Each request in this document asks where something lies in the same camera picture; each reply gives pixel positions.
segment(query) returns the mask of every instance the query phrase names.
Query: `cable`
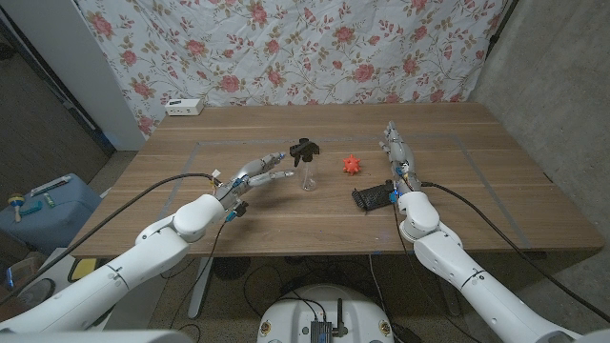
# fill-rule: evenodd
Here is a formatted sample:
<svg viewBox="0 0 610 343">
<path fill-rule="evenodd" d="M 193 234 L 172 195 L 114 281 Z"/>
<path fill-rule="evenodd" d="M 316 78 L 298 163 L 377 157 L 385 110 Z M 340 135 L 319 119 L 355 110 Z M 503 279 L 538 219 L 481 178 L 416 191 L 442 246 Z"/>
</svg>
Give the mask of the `cable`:
<svg viewBox="0 0 610 343">
<path fill-rule="evenodd" d="M 182 301 L 180 301 L 180 305 L 178 305 L 178 309 L 175 311 L 175 313 L 173 314 L 173 318 L 172 318 L 172 322 L 170 323 L 170 329 L 173 327 L 173 322 L 175 321 L 175 319 L 178 317 L 178 313 L 180 312 L 180 308 L 182 307 L 182 305 L 184 305 L 184 301 L 187 299 L 189 293 L 194 289 L 194 286 L 197 284 L 197 282 L 199 282 L 199 279 L 201 278 L 201 276 L 203 275 L 204 271 L 206 271 L 206 268 L 208 268 L 208 265 L 210 264 L 210 261 L 212 261 L 212 256 L 214 255 L 214 250 L 216 249 L 216 243 L 218 243 L 218 237 L 220 237 L 220 233 L 222 232 L 222 229 L 225 227 L 225 224 L 227 224 L 228 221 L 224 221 L 222 223 L 222 225 L 220 226 L 220 229 L 218 229 L 218 233 L 216 234 L 216 238 L 213 241 L 213 245 L 212 245 L 212 251 L 210 252 L 210 255 L 208 255 L 208 261 L 206 262 L 206 264 L 203 266 L 203 268 L 201 269 L 201 273 L 199 274 L 199 276 L 195 279 L 195 281 L 193 282 L 193 285 L 189 288 L 189 290 L 187 291 L 187 293 L 184 295 L 184 297 L 182 298 Z"/>
<path fill-rule="evenodd" d="M 315 313 L 314 308 L 312 307 L 312 305 L 310 305 L 307 300 L 303 299 L 300 295 L 298 295 L 298 293 L 293 290 L 293 293 L 296 295 L 297 298 L 299 298 L 300 300 L 302 300 L 303 302 L 305 302 L 305 304 L 307 304 L 307 306 L 309 306 L 309 308 L 312 310 L 312 312 L 314 313 L 314 319 L 315 321 L 317 321 L 317 313 Z M 322 313 L 324 314 L 324 316 L 322 317 L 323 321 L 326 321 L 326 311 L 324 311 L 324 308 L 322 307 L 322 305 L 317 304 L 320 309 L 322 309 Z"/>
<path fill-rule="evenodd" d="M 180 327 L 180 329 L 178 329 L 178 330 L 179 330 L 179 331 L 182 331 L 182 329 L 184 329 L 184 328 L 188 328 L 188 327 L 194 327 L 194 328 L 196 328 L 196 329 L 197 329 L 197 340 L 195 340 L 194 342 L 195 342 L 195 343 L 199 343 L 199 340 L 201 340 L 201 328 L 199 328 L 199 326 L 198 326 L 198 325 L 193 324 L 193 323 L 191 323 L 191 324 L 185 324 L 185 325 L 181 326 L 181 327 Z"/>
<path fill-rule="evenodd" d="M 381 300 L 381 307 L 387 315 L 387 311 L 385 309 L 385 301 L 383 301 L 383 295 L 381 294 L 381 288 L 377 283 L 377 278 L 375 277 L 375 272 L 373 271 L 373 258 L 371 257 L 371 255 L 369 255 L 369 266 L 371 267 L 371 276 L 373 277 L 373 281 L 375 281 L 375 287 L 377 288 L 377 293 L 379 294 L 379 300 Z"/>
<path fill-rule="evenodd" d="M 20 292 L 22 292 L 26 287 L 28 287 L 28 285 L 35 280 L 36 278 L 38 278 L 40 275 L 42 275 L 44 272 L 48 271 L 51 267 L 53 267 L 55 264 L 57 264 L 57 262 L 61 261 L 64 257 L 68 256 L 71 252 L 74 251 L 74 249 L 78 248 L 78 246 L 80 246 L 81 244 L 83 244 L 87 239 L 89 239 L 94 233 L 96 233 L 98 230 L 100 230 L 104 225 L 108 224 L 108 222 L 110 222 L 113 218 L 115 218 L 118 214 L 120 214 L 122 211 L 124 211 L 125 209 L 127 209 L 129 206 L 131 206 L 134 202 L 138 201 L 142 196 L 148 194 L 150 191 L 154 190 L 155 188 L 166 184 L 170 181 L 174 181 L 177 179 L 181 179 L 181 178 L 185 178 L 185 177 L 192 177 L 192 176 L 201 176 L 201 177 L 207 177 L 208 179 L 212 180 L 214 179 L 211 175 L 208 175 L 206 173 L 202 173 L 202 172 L 198 172 L 198 173 L 183 173 L 183 174 L 179 174 L 176 176 L 172 176 L 172 177 L 168 177 L 164 180 L 161 180 L 157 183 L 155 183 L 154 185 L 148 187 L 147 189 L 145 189 L 143 192 L 141 192 L 140 194 L 136 195 L 132 200 L 128 201 L 127 203 L 125 203 L 123 206 L 121 206 L 120 208 L 118 208 L 116 211 L 114 211 L 111 215 L 107 216 L 104 220 L 102 220 L 99 224 L 97 224 L 95 227 L 93 227 L 93 229 L 91 229 L 89 232 L 85 233 L 85 235 L 83 235 L 80 239 L 78 239 L 74 244 L 72 244 L 71 246 L 69 246 L 65 251 L 63 251 L 62 253 L 60 253 L 57 257 L 55 257 L 55 259 L 53 259 L 51 262 L 47 263 L 46 265 L 44 265 L 43 267 L 41 267 L 38 272 L 36 272 L 34 275 L 30 276 L 24 284 L 22 284 L 21 286 L 17 287 L 16 289 L 12 290 L 12 292 L 9 293 L 9 295 L 5 296 L 1 301 L 0 301 L 0 306 L 4 305 L 7 301 L 9 301 L 9 299 L 11 299 L 12 297 L 18 295 Z"/>
<path fill-rule="evenodd" d="M 489 226 L 494 229 L 494 231 L 500 236 L 502 237 L 502 239 L 508 243 L 508 245 L 511 246 L 511 248 L 513 248 L 515 250 L 515 252 L 517 252 L 517 254 L 524 259 L 527 263 L 529 263 L 532 267 L 534 267 L 534 269 L 536 269 L 539 273 L 541 273 L 544 277 L 546 277 L 549 281 L 551 281 L 552 283 L 555 284 L 555 286 L 559 287 L 562 291 L 564 291 L 566 294 L 570 295 L 572 298 L 574 298 L 576 301 L 578 301 L 581 305 L 583 305 L 584 307 L 586 307 L 587 309 L 591 310 L 593 313 L 597 314 L 598 316 L 600 316 L 603 320 L 605 320 L 606 322 L 610 323 L 610 315 L 608 315 L 607 313 L 605 313 L 604 311 L 600 310 L 599 308 L 597 308 L 596 306 L 594 306 L 593 304 L 589 303 L 588 301 L 586 301 L 585 299 L 583 299 L 582 297 L 580 297 L 578 294 L 572 292 L 570 289 L 568 289 L 567 287 L 565 287 L 562 283 L 560 283 L 553 275 L 549 274 L 548 272 L 546 272 L 543 268 L 541 268 L 538 264 L 536 264 L 536 262 L 532 261 L 531 258 L 529 258 L 525 252 L 523 252 L 515 243 L 513 243 L 513 241 L 511 241 L 505 234 L 504 232 L 502 232 L 500 229 L 498 229 L 498 227 L 491 221 L 489 220 L 489 218 L 487 218 L 487 216 L 485 214 L 483 214 L 483 212 L 481 210 L 479 210 L 477 208 L 477 206 L 475 206 L 473 203 L 471 203 L 470 201 L 468 201 L 466 198 L 464 198 L 463 196 L 459 195 L 456 192 L 451 191 L 450 189 L 440 186 L 436 183 L 432 183 L 432 182 L 422 182 L 421 183 L 421 187 L 436 187 L 440 190 L 443 190 L 445 192 L 450 193 L 452 196 L 456 197 L 457 199 L 463 201 L 466 205 L 468 205 L 471 209 L 475 210 L 475 212 L 481 217 L 483 218 L 483 220 L 489 224 Z"/>
<path fill-rule="evenodd" d="M 192 265 L 192 263 L 194 262 L 194 260 L 195 260 L 195 259 L 192 259 L 192 260 L 191 260 L 191 262 L 189 262 L 189 264 L 188 264 L 186 267 L 184 267 L 183 269 L 181 269 L 181 270 L 180 270 L 180 272 L 176 272 L 176 273 L 173 273 L 173 274 L 168 275 L 168 276 L 163 276 L 163 273 L 161 273 L 161 278 L 162 278 L 162 279 L 165 279 L 165 280 L 169 280 L 169 279 L 171 279 L 171 278 L 174 278 L 174 277 L 176 277 L 176 276 L 179 276 L 179 275 L 180 275 L 182 272 L 186 271 L 186 270 L 187 270 L 187 269 L 188 269 L 188 268 L 189 268 L 189 267 Z"/>
<path fill-rule="evenodd" d="M 417 283 L 419 283 L 419 286 L 421 287 L 421 291 L 424 294 L 426 294 L 426 297 L 428 298 L 428 301 L 435 307 L 435 309 L 437 309 L 437 312 L 440 313 L 442 316 L 444 316 L 445 319 L 447 319 L 447 321 L 449 321 L 451 323 L 451 325 L 456 327 L 456 329 L 458 329 L 460 332 L 464 333 L 466 336 L 468 336 L 473 341 L 475 341 L 477 343 L 481 343 L 481 341 L 479 341 L 478 339 L 476 339 L 473 336 L 471 336 L 469 333 L 464 331 L 458 324 L 456 324 L 453 320 L 451 320 L 451 318 L 449 318 L 449 316 L 447 316 L 447 314 L 445 314 L 445 312 L 440 308 L 440 306 L 437 305 L 437 303 L 432 299 L 430 294 L 428 294 L 426 292 L 425 287 L 423 287 L 423 282 L 421 282 L 421 279 L 419 278 L 419 275 L 417 275 L 416 268 L 414 267 L 413 262 L 411 261 L 411 256 L 409 256 L 409 252 L 407 252 L 407 247 L 405 247 L 404 241 L 402 240 L 402 235 L 400 234 L 400 226 L 398 224 L 397 207 L 396 207 L 396 205 L 394 205 L 394 206 L 392 206 L 392 208 L 394 209 L 394 219 L 396 220 L 396 231 L 398 232 L 398 238 L 400 238 L 400 244 L 402 244 L 402 249 L 404 250 L 404 254 L 407 256 L 407 260 L 409 261 L 409 265 L 411 266 L 411 270 L 413 271 L 413 275 L 417 279 Z"/>
<path fill-rule="evenodd" d="M 258 310 L 257 310 L 257 309 L 254 307 L 254 305 L 252 304 L 252 302 L 251 302 L 251 301 L 250 301 L 250 299 L 248 298 L 248 294 L 247 294 L 247 292 L 246 292 L 246 291 L 247 291 L 247 289 L 248 289 L 248 281 L 250 280 L 250 278 L 252 277 L 252 275 L 254 275 L 256 272 L 260 271 L 260 270 L 261 270 L 261 269 L 263 269 L 263 268 L 270 268 L 270 269 L 274 270 L 274 271 L 275 271 L 275 273 L 277 274 L 277 278 L 279 279 L 279 282 L 280 282 L 280 287 L 283 287 L 283 285 L 284 285 L 284 281 L 282 280 L 282 276 L 281 276 L 281 274 L 280 274 L 279 270 L 278 270 L 276 267 L 272 266 L 272 265 L 262 265 L 262 266 L 260 266 L 260 267 L 256 268 L 255 270 L 253 270 L 253 271 L 252 271 L 250 274 L 248 274 L 248 276 L 246 277 L 246 280 L 244 281 L 242 291 L 243 291 L 243 293 L 244 293 L 244 298 L 246 299 L 246 303 L 248 304 L 248 306 L 250 307 L 250 309 L 251 309 L 251 310 L 252 310 L 254 313 L 256 313 L 256 315 L 258 315 L 258 317 L 259 317 L 259 318 L 262 318 L 262 314 L 260 314 L 260 312 L 259 312 L 259 311 L 258 311 Z M 307 306 L 308 306 L 308 307 L 309 307 L 309 308 L 312 310 L 312 312 L 314 313 L 314 319 L 315 319 L 315 321 L 317 321 L 317 320 L 318 320 L 318 319 L 317 319 L 317 313 L 315 313 L 315 310 L 314 310 L 314 308 L 312 307 L 312 305 L 310 305 L 310 304 L 309 304 L 310 302 L 312 302 L 312 303 L 316 304 L 317 306 L 319 306 L 319 307 L 320 307 L 320 309 L 322 309 L 322 313 L 323 313 L 323 319 L 324 319 L 324 321 L 326 321 L 326 311 L 324 310 L 324 308 L 322 307 L 322 305 L 320 305 L 318 302 L 316 302 L 316 301 L 314 301 L 314 300 L 311 300 L 311 299 L 304 299 L 304 298 L 302 298 L 302 297 L 301 297 L 301 296 L 300 296 L 300 295 L 299 295 L 297 292 L 295 292 L 295 291 L 291 291 L 291 292 L 292 292 L 292 293 L 294 293 L 294 294 L 296 295 L 296 297 L 279 297 L 279 298 L 277 298 L 277 299 L 276 299 L 276 300 L 275 300 L 275 301 L 272 303 L 272 305 L 273 305 L 274 303 L 278 302 L 278 301 L 281 301 L 282 299 L 292 299 L 292 300 L 300 300 L 300 301 L 303 301 L 303 302 L 304 302 L 304 303 L 305 303 L 305 304 L 306 304 L 306 305 L 307 305 Z"/>
<path fill-rule="evenodd" d="M 320 307 L 320 309 L 322 309 L 322 313 L 323 313 L 322 318 L 324 319 L 324 321 L 326 321 L 326 310 L 324 310 L 324 307 L 323 307 L 322 305 L 320 305 L 320 303 L 318 303 L 318 302 L 317 302 L 317 301 L 315 301 L 315 300 L 312 300 L 312 299 L 305 299 L 305 298 L 302 298 L 302 297 L 283 296 L 283 297 L 281 297 L 281 298 L 277 299 L 277 300 L 276 300 L 274 303 L 276 303 L 276 302 L 278 302 L 278 301 L 283 301 L 283 300 L 298 300 L 298 301 L 303 301 L 303 302 L 305 302 L 306 304 L 307 304 L 307 303 L 310 303 L 310 302 L 311 302 L 311 303 L 314 303 L 314 304 L 316 304 L 317 306 L 319 306 L 319 307 Z"/>
<path fill-rule="evenodd" d="M 263 268 L 271 268 L 271 269 L 273 269 L 275 271 L 275 273 L 277 274 L 277 278 L 279 278 L 279 283 L 280 283 L 279 287 L 282 287 L 284 285 L 284 281 L 282 280 L 282 276 L 279 273 L 279 270 L 276 267 L 271 266 L 271 265 L 262 265 L 262 266 L 256 268 L 255 270 L 253 270 L 251 273 L 249 273 L 248 276 L 246 276 L 246 280 L 244 281 L 244 284 L 242 286 L 242 291 L 244 293 L 244 298 L 246 298 L 246 303 L 248 303 L 248 306 L 250 306 L 250 309 L 254 313 L 256 313 L 256 315 L 258 315 L 259 318 L 262 318 L 262 314 L 260 314 L 260 312 L 257 311 L 256 308 L 254 307 L 254 305 L 250 302 L 250 299 L 248 298 L 248 294 L 246 293 L 246 290 L 247 290 L 247 287 L 248 287 L 248 280 L 250 280 L 250 278 L 252 277 L 252 275 L 255 272 L 258 272 L 258 271 L 260 271 Z"/>
</svg>

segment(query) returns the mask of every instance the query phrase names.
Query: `spray bottle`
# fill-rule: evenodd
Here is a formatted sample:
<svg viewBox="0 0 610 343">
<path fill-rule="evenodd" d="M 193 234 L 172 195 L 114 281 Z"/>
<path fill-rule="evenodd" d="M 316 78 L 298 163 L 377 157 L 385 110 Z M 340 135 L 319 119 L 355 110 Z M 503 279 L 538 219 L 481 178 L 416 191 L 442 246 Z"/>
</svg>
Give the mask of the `spray bottle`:
<svg viewBox="0 0 610 343">
<path fill-rule="evenodd" d="M 295 158 L 295 167 L 301 159 L 303 160 L 298 179 L 300 187 L 305 191 L 313 191 L 316 186 L 317 165 L 314 154 L 320 154 L 320 147 L 307 138 L 299 139 L 297 145 L 290 147 L 290 156 Z"/>
</svg>

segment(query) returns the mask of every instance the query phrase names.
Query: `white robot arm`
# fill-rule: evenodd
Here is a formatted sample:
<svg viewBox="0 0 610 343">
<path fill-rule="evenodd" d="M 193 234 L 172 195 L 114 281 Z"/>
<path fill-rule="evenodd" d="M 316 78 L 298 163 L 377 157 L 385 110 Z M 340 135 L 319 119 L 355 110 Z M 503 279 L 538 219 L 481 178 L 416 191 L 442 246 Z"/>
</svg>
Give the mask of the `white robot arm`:
<svg viewBox="0 0 610 343">
<path fill-rule="evenodd" d="M 247 203 L 239 196 L 252 187 L 291 176 L 292 171 L 268 172 L 284 157 L 272 153 L 245 165 L 216 195 L 204 194 L 150 225 L 135 246 L 35 308 L 0 323 L 0 333 L 54 333 L 86 330 L 127 292 L 167 271 L 211 225 L 241 216 Z"/>
<path fill-rule="evenodd" d="M 569 342 L 580 338 L 536 314 L 464 251 L 458 235 L 439 220 L 437 210 L 420 190 L 413 153 L 393 122 L 384 133 L 387 144 L 380 145 L 388 153 L 396 176 L 398 208 L 407 216 L 399 225 L 400 234 L 414 243 L 419 262 L 456 287 L 504 342 Z"/>
</svg>

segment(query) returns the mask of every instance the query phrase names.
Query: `wall outlet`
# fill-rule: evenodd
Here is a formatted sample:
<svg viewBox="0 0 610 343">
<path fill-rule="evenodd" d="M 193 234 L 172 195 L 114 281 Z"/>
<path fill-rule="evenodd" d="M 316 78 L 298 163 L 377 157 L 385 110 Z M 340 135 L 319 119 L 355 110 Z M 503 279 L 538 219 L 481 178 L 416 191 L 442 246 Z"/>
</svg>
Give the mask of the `wall outlet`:
<svg viewBox="0 0 610 343">
<path fill-rule="evenodd" d="M 203 110 L 203 99 L 170 99 L 165 105 L 168 115 L 199 115 Z"/>
</svg>

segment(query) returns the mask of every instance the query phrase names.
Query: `orange spiky ball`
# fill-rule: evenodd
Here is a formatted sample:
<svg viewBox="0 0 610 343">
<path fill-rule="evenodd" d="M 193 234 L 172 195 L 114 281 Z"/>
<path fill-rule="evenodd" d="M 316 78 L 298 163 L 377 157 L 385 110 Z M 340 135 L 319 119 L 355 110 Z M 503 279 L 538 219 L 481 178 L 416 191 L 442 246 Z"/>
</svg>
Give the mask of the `orange spiky ball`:
<svg viewBox="0 0 610 343">
<path fill-rule="evenodd" d="M 359 162 L 359 158 L 355 158 L 352 154 L 350 154 L 350 157 L 343 158 L 343 163 L 345 164 L 345 167 L 343 167 L 343 171 L 348 172 L 350 175 L 354 175 L 355 173 L 360 172 L 361 167 L 358 164 Z"/>
</svg>

